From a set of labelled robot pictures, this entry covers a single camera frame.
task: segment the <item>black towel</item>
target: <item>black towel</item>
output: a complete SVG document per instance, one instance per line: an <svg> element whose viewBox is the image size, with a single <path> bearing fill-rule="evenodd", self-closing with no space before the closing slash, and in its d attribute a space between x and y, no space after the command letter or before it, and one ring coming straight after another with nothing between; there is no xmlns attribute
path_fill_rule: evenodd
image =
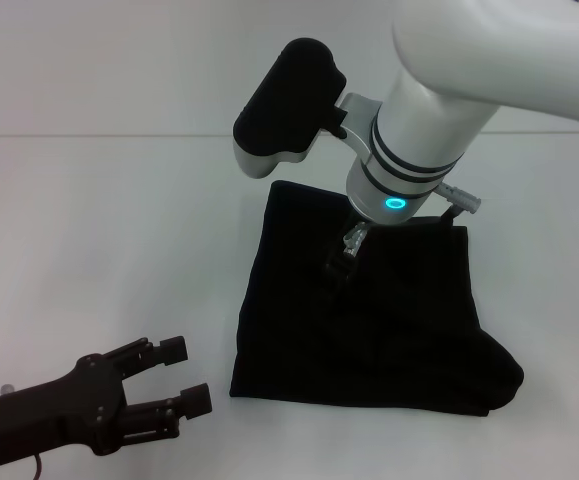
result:
<svg viewBox="0 0 579 480"><path fill-rule="evenodd" d="M477 416L509 403L524 374L480 328L467 229L375 227L332 288L323 267L351 212L343 195L272 185L231 396Z"/></svg>

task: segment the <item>white surface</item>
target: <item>white surface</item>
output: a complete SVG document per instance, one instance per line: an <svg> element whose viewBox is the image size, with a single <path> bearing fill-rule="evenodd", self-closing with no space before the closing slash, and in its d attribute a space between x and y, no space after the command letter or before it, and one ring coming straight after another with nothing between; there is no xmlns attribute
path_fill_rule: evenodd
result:
<svg viewBox="0 0 579 480"><path fill-rule="evenodd" d="M270 182L341 190L352 160L323 138L300 166L256 181L229 138L0 139L0 386L182 334L190 360L131 379L129 400L207 381L214 402L177 440L44 454L43 478L579 478L579 135L480 136L447 177L484 199L460 222L482 325L526 373L510 405L477 419L228 397ZM0 479L33 468L1 467Z"/></svg>
<svg viewBox="0 0 579 480"><path fill-rule="evenodd" d="M395 80L391 0L0 0L0 135L230 134L282 48L329 46L348 91ZM488 131L579 131L503 109Z"/></svg>
<svg viewBox="0 0 579 480"><path fill-rule="evenodd" d="M409 73L447 95L579 120L579 3L396 0Z"/></svg>

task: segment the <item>black cable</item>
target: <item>black cable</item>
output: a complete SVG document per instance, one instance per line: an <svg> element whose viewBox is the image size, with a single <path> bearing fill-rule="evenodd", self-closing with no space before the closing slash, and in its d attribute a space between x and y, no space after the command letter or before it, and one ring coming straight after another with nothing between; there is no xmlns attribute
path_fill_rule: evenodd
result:
<svg viewBox="0 0 579 480"><path fill-rule="evenodd" d="M42 460L40 460L40 455L37 453L34 455L34 458L36 459L36 475L33 477L33 480L38 480L42 473Z"/></svg>

